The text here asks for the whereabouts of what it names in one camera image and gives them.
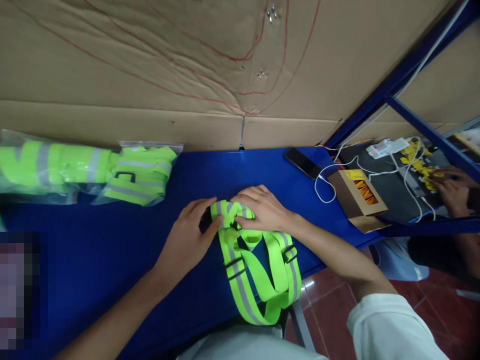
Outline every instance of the red wire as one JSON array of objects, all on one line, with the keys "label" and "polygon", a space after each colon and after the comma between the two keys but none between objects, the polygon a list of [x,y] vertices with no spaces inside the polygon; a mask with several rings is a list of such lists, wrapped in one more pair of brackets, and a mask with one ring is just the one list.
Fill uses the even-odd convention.
[{"label": "red wire", "polygon": [[[81,52],[85,53],[86,55],[88,55],[88,56],[90,56],[90,57],[92,57],[92,58],[94,58],[94,59],[96,59],[96,60],[98,60],[98,61],[100,61],[100,62],[102,62],[102,63],[104,63],[104,64],[106,64],[106,65],[108,65],[108,66],[110,66],[110,67],[112,67],[112,68],[114,68],[114,69],[117,69],[117,70],[119,70],[120,72],[122,72],[122,73],[124,73],[124,74],[130,75],[130,76],[132,76],[132,77],[134,77],[134,78],[137,78],[137,79],[139,79],[139,80],[142,80],[142,81],[144,81],[144,82],[146,82],[146,83],[148,83],[148,84],[151,84],[151,85],[153,85],[153,86],[155,86],[155,87],[158,87],[158,88],[160,88],[160,89],[162,89],[162,90],[165,90],[165,91],[167,91],[167,92],[169,92],[169,93],[171,93],[171,94],[174,94],[174,95],[178,95],[178,96],[186,97],[186,98],[191,98],[191,99],[198,99],[198,100],[203,100],[203,101],[215,102],[215,103],[218,103],[218,104],[225,105],[225,106],[227,106],[227,107],[229,107],[229,108],[238,109],[238,110],[242,111],[243,113],[245,113],[245,114],[247,114],[247,115],[251,115],[251,116],[258,115],[258,114],[264,112],[265,110],[267,110],[269,107],[271,107],[271,106],[283,95],[283,93],[285,92],[285,90],[286,90],[286,89],[289,87],[289,85],[291,84],[293,78],[294,78],[295,75],[297,74],[297,71],[298,71],[300,65],[302,64],[302,61],[303,61],[304,56],[305,56],[305,53],[307,52],[307,48],[308,48],[308,46],[309,46],[309,44],[310,44],[310,40],[311,40],[311,38],[312,38],[312,33],[313,33],[314,28],[315,28],[315,23],[316,23],[316,21],[317,21],[317,17],[318,17],[318,13],[319,13],[319,7],[320,7],[320,2],[321,2],[321,0],[318,0],[318,2],[317,2],[316,10],[315,10],[315,16],[314,16],[314,18],[313,18],[313,23],[312,23],[312,26],[311,26],[311,29],[310,29],[310,33],[309,33],[309,35],[308,35],[308,39],[307,39],[307,42],[306,42],[306,45],[305,45],[305,49],[303,50],[303,53],[302,53],[301,58],[300,58],[300,61],[298,62],[298,65],[297,65],[295,71],[293,72],[293,74],[292,74],[292,76],[291,76],[288,84],[287,84],[286,87],[282,90],[282,92],[278,95],[278,97],[277,97],[273,102],[271,102],[266,108],[264,108],[264,109],[261,110],[260,112],[248,112],[248,111],[243,110],[243,109],[242,109],[241,107],[239,107],[239,106],[236,106],[236,105],[233,105],[233,104],[229,104],[229,103],[227,103],[227,102],[225,102],[225,101],[221,101],[221,100],[217,100],[217,99],[212,99],[212,98],[206,98],[206,97],[200,97],[200,96],[196,96],[196,95],[188,95],[188,94],[184,94],[184,93],[181,93],[181,92],[177,92],[177,91],[170,90],[170,89],[168,89],[168,88],[166,88],[166,87],[164,87],[164,86],[162,86],[162,85],[160,85],[160,84],[158,84],[158,83],[156,83],[156,82],[154,82],[154,81],[148,80],[148,79],[146,79],[146,78],[144,78],[144,77],[141,77],[141,76],[139,76],[139,75],[137,75],[137,74],[135,74],[135,73],[132,73],[132,72],[126,70],[126,69],[123,69],[123,68],[121,68],[121,67],[119,67],[119,66],[116,66],[116,65],[112,64],[111,62],[109,62],[109,61],[107,61],[107,60],[105,60],[105,59],[103,59],[103,58],[101,58],[101,57],[99,57],[99,56],[97,56],[97,55],[89,52],[88,50],[82,48],[81,46],[75,44],[74,42],[70,41],[70,40],[67,39],[66,37],[64,37],[64,36],[60,35],[59,33],[55,32],[54,30],[52,30],[52,29],[49,28],[48,26],[42,24],[42,23],[41,23],[40,21],[38,21],[33,15],[31,15],[30,13],[28,13],[27,11],[25,11],[23,8],[21,8],[20,6],[18,6],[13,0],[9,0],[9,1],[10,1],[10,3],[12,3],[20,12],[22,12],[23,14],[25,14],[26,16],[28,16],[30,19],[32,19],[32,20],[33,20],[38,26],[40,26],[41,28],[47,30],[48,32],[50,32],[51,34],[53,34],[53,35],[55,35],[56,37],[60,38],[61,40],[65,41],[66,43],[72,45],[72,46],[75,47],[77,50],[80,50]],[[104,11],[101,11],[100,9],[94,7],[94,6],[93,6],[92,4],[90,4],[87,0],[85,0],[85,2],[86,2],[88,5],[90,5],[92,8],[100,11],[101,13],[105,14],[105,15],[108,17],[108,15],[107,15]],[[288,15],[289,15],[289,7],[290,7],[290,0],[287,0],[287,11],[286,11],[286,16],[285,16],[285,41],[284,41],[283,59],[282,59],[282,64],[281,64],[280,71],[279,71],[278,76],[277,76],[277,78],[276,78],[276,80],[275,80],[275,83],[274,83],[274,87],[275,87],[275,85],[277,84],[278,77],[279,77],[280,72],[282,71],[282,69],[283,69],[283,67],[284,67],[285,58],[286,58],[287,38],[288,38]],[[110,21],[112,21],[116,26],[118,26],[119,28],[121,28],[121,27],[120,27],[119,25],[117,25],[112,19],[110,19]],[[265,21],[263,21],[263,23],[262,23],[261,35],[260,35],[260,37],[259,37],[259,40],[256,42],[256,44],[258,44],[258,42],[260,41],[260,39],[261,39],[261,37],[262,37],[262,35],[263,35],[264,25],[265,25]],[[130,34],[130,35],[132,35],[133,37],[135,37],[135,38],[138,39],[139,41],[145,43],[144,41],[142,41],[141,39],[139,39],[136,35],[128,32],[128,31],[126,31],[126,30],[125,30],[125,32],[127,32],[127,33]],[[178,66],[179,66],[179,67],[183,67],[183,68],[185,68],[185,69],[188,69],[187,67],[182,66],[182,65],[179,65],[179,64],[178,64]],[[216,82],[216,83],[219,84],[219,85],[223,85],[222,83],[219,83],[218,81],[216,81],[216,80],[214,80],[214,79],[211,79],[211,78],[209,78],[209,77],[206,76],[206,75],[202,75],[201,73],[197,72],[197,71],[194,70],[194,69],[191,69],[191,70],[192,70],[193,72],[199,74],[200,76],[204,76],[204,77],[212,80],[213,82]],[[240,95],[266,94],[266,93],[271,92],[272,90],[273,90],[273,88],[272,88],[271,90],[269,90],[268,92],[254,92],[254,91],[253,91],[253,92],[247,92],[247,93],[240,93]]]},{"label": "red wire", "polygon": [[[245,95],[251,95],[251,94],[261,94],[261,95],[265,95],[265,94],[269,94],[271,93],[275,86],[277,85],[277,82],[279,80],[279,77],[280,77],[280,74],[282,73],[282,70],[283,70],[283,67],[284,67],[284,63],[285,63],[285,57],[286,57],[286,52],[287,52],[287,36],[288,36],[288,21],[289,21],[289,9],[290,9],[290,0],[287,0],[287,3],[286,3],[286,16],[285,16],[285,45],[283,47],[283,60],[282,60],[282,63],[281,63],[281,67],[280,67],[280,71],[278,72],[278,74],[276,75],[276,78],[275,78],[275,81],[273,83],[273,86],[271,87],[270,90],[268,91],[251,91],[251,92],[236,92],[236,91],[233,91],[231,90],[228,86],[226,86],[224,83],[220,82],[220,81],[217,81],[215,79],[213,79],[212,77],[208,76],[208,75],[205,75],[197,70],[195,70],[194,68],[191,68],[189,66],[185,66],[185,65],[182,65],[182,64],[179,64],[178,62],[176,62],[175,60],[173,60],[172,58],[168,57],[165,53],[163,53],[161,50],[153,47],[152,45],[146,43],[145,41],[143,41],[140,37],[138,37],[137,35],[135,35],[134,33],[128,31],[127,29],[125,29],[124,27],[122,27],[121,25],[119,25],[118,23],[116,23],[105,11],[103,11],[102,9],[96,7],[95,5],[93,5],[92,3],[89,2],[89,0],[83,0],[88,6],[90,6],[92,9],[94,9],[95,11],[101,13],[102,15],[106,16],[108,18],[108,20],[114,24],[117,28],[119,28],[121,31],[123,31],[124,33],[130,35],[131,37],[137,39],[138,41],[140,41],[142,44],[150,47],[151,49],[155,50],[162,58],[166,59],[169,63],[171,63],[172,65],[176,66],[176,67],[179,67],[179,68],[182,68],[182,69],[185,69],[185,70],[188,70],[194,74],[197,74],[198,76],[202,77],[202,78],[205,78],[217,85],[219,85],[220,87],[224,88],[225,90],[227,90],[228,92],[232,93],[232,94],[235,94],[235,95],[242,95],[242,96],[245,96]],[[263,26],[265,24],[265,21],[263,21],[262,23],[262,34],[263,34]]]},{"label": "red wire", "polygon": [[246,53],[246,55],[244,57],[232,57],[224,52],[221,52],[220,50],[216,49],[215,47],[209,45],[208,43],[206,43],[205,41],[191,35],[190,33],[182,30],[180,27],[177,26],[177,24],[175,24],[173,21],[171,21],[168,17],[166,17],[162,12],[160,12],[159,10],[157,10],[155,8],[155,6],[153,6],[150,2],[148,2],[151,6],[151,8],[160,16],[162,17],[166,22],[168,22],[172,27],[174,27],[175,29],[177,29],[177,31],[179,31],[180,33],[182,33],[183,35],[185,35],[187,38],[193,40],[193,41],[196,41],[200,44],[202,44],[203,46],[211,49],[212,51],[214,51],[215,53],[223,56],[223,57],[226,57],[232,61],[234,61],[235,63],[236,62],[242,62],[242,61],[247,61],[247,60],[250,60],[252,57],[250,55],[250,53],[257,47],[257,45],[260,43],[260,41],[262,40],[262,37],[264,35],[264,28],[265,28],[265,14],[267,12],[267,9],[268,9],[268,6],[269,6],[269,0],[266,0],[265,1],[265,11],[263,12],[263,17],[262,17],[262,21],[261,21],[261,32],[260,32],[260,36],[258,37],[258,39],[253,43],[252,47],[250,48],[250,50],[248,50],[248,52]]},{"label": "red wire", "polygon": [[225,106],[227,106],[227,107],[229,107],[229,108],[238,109],[238,110],[240,110],[241,112],[243,112],[243,113],[245,113],[245,114],[248,114],[248,115],[252,115],[252,116],[253,116],[253,115],[256,115],[256,113],[247,112],[247,111],[243,110],[241,107],[236,106],[236,105],[233,105],[233,104],[229,104],[229,103],[227,103],[227,102],[225,102],[225,101],[221,101],[221,100],[217,100],[217,99],[211,99],[211,98],[207,98],[207,97],[200,97],[200,96],[195,96],[195,95],[188,95],[188,94],[184,94],[184,93],[181,93],[181,92],[172,91],[172,90],[170,90],[170,89],[168,89],[168,88],[166,88],[166,87],[164,87],[164,86],[162,86],[162,85],[160,85],[160,84],[158,84],[158,83],[156,83],[156,82],[153,82],[153,81],[148,80],[148,79],[146,79],[146,78],[144,78],[144,77],[141,77],[141,76],[139,76],[139,75],[137,75],[137,74],[135,74],[135,73],[133,73],[133,72],[130,72],[130,71],[128,71],[128,70],[125,70],[125,69],[123,69],[123,68],[121,68],[121,67],[119,67],[119,66],[116,66],[116,65],[112,64],[111,62],[109,62],[109,61],[107,61],[107,60],[105,60],[105,59],[103,59],[103,58],[101,58],[101,57],[99,57],[99,56],[91,53],[90,51],[85,50],[85,49],[82,48],[81,46],[75,44],[74,42],[70,41],[70,40],[67,39],[66,37],[64,37],[64,36],[60,35],[59,33],[55,32],[54,30],[52,30],[52,29],[49,28],[48,26],[42,24],[42,23],[41,23],[40,21],[38,21],[33,15],[31,15],[29,12],[27,12],[26,10],[24,10],[23,8],[21,8],[20,6],[18,6],[13,0],[8,0],[8,1],[10,1],[20,12],[22,12],[23,14],[25,14],[26,16],[28,16],[30,19],[32,19],[32,20],[33,20],[38,26],[40,26],[41,28],[47,30],[49,33],[51,33],[51,34],[55,35],[56,37],[62,39],[62,40],[65,41],[66,43],[72,45],[74,48],[80,50],[81,52],[85,53],[86,55],[90,56],[91,58],[94,58],[94,59],[96,59],[96,60],[98,60],[98,61],[100,61],[100,62],[102,62],[102,63],[104,63],[104,64],[106,64],[106,65],[108,65],[108,66],[110,66],[110,67],[112,67],[112,68],[114,68],[114,69],[117,69],[117,70],[119,70],[120,72],[122,72],[122,73],[124,73],[124,74],[130,75],[130,76],[132,76],[132,77],[134,77],[134,78],[137,78],[137,79],[139,79],[139,80],[142,80],[142,81],[144,81],[144,82],[146,82],[146,83],[148,83],[148,84],[151,84],[151,85],[153,85],[153,86],[155,86],[155,87],[157,87],[157,88],[160,88],[160,89],[162,89],[162,90],[165,90],[165,91],[167,91],[167,92],[169,92],[169,93],[172,93],[172,94],[174,94],[174,95],[178,95],[178,96],[185,97],[185,98],[191,98],[191,99],[198,99],[198,100],[210,101],[210,102],[214,102],[214,103],[218,103],[218,104],[225,105]]},{"label": "red wire", "polygon": [[312,38],[312,33],[314,32],[314,28],[315,28],[315,23],[317,22],[317,16],[319,14],[319,8],[320,8],[320,2],[322,0],[318,0],[318,2],[316,3],[316,10],[315,10],[315,16],[313,18],[313,23],[311,24],[311,29],[310,29],[310,34],[308,34],[308,40],[306,41],[306,45],[305,45],[305,49],[303,49],[303,53],[301,55],[301,58],[300,58],[300,61],[298,62],[298,65],[295,69],[295,71],[293,72],[291,78],[290,78],[290,81],[288,82],[288,84],[285,86],[285,88],[281,91],[281,93],[276,97],[275,100],[273,100],[266,108],[264,108],[263,110],[259,111],[258,113],[261,114],[263,113],[265,110],[267,110],[269,107],[271,107],[275,102],[277,102],[277,100],[283,95],[283,93],[285,92],[285,90],[287,90],[287,88],[290,86],[290,84],[292,83],[292,80],[294,79],[295,75],[297,74],[297,71],[300,67],[300,65],[302,64],[302,61],[304,60],[304,56],[305,56],[305,53],[307,52],[307,49],[309,47],[309,44],[310,44],[310,39]]},{"label": "red wire", "polygon": [[283,44],[283,59],[281,60],[280,71],[276,75],[275,81],[273,82],[273,86],[268,91],[236,92],[235,94],[238,94],[238,95],[251,95],[251,94],[265,95],[265,94],[270,94],[274,90],[275,86],[277,86],[277,82],[279,80],[280,74],[282,73],[282,70],[284,69],[285,57],[287,55],[287,39],[289,37],[289,12],[290,12],[290,0],[286,0],[285,42]]}]

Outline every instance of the black phone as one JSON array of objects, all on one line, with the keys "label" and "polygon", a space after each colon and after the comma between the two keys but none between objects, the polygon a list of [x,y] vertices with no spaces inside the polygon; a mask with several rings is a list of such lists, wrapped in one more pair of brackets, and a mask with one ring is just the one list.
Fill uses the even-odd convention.
[{"label": "black phone", "polygon": [[313,180],[319,176],[322,170],[295,147],[289,148],[283,156]]}]

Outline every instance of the white shirt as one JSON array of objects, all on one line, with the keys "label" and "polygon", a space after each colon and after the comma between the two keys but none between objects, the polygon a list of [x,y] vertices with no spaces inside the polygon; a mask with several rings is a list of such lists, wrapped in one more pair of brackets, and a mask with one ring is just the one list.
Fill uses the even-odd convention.
[{"label": "white shirt", "polygon": [[[365,296],[351,311],[347,326],[359,360],[448,360],[403,296]],[[274,336],[274,332],[274,327],[234,326],[203,338],[178,359],[327,359]]]}]

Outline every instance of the yellow label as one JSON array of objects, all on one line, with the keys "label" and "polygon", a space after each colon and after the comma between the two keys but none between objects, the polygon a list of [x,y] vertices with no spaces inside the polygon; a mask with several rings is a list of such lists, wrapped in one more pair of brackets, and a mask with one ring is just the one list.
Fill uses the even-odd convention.
[{"label": "yellow label", "polygon": [[345,174],[350,180],[353,181],[365,180],[365,176],[362,170],[345,170]]}]

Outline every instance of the blue tabletop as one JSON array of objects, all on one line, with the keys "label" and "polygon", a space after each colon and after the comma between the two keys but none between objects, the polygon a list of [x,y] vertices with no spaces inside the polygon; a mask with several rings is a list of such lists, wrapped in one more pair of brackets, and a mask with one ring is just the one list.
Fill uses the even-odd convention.
[{"label": "blue tabletop", "polygon": [[[332,164],[319,147],[300,149],[320,167]],[[230,199],[238,191],[264,184],[288,209],[340,236],[357,248],[377,237],[362,234],[345,217],[338,201],[321,202],[314,182],[284,159],[286,149],[183,153],[163,202],[140,207],[118,201],[90,205],[9,204],[2,216],[10,231],[41,232],[42,293],[39,358],[50,358],[110,308],[157,260],[180,211],[192,200]],[[325,198],[332,189],[319,181]],[[294,240],[302,278],[324,264]],[[265,253],[254,253],[265,265]],[[148,316],[120,357],[148,358],[238,314],[225,277],[218,240],[200,264]]]}]

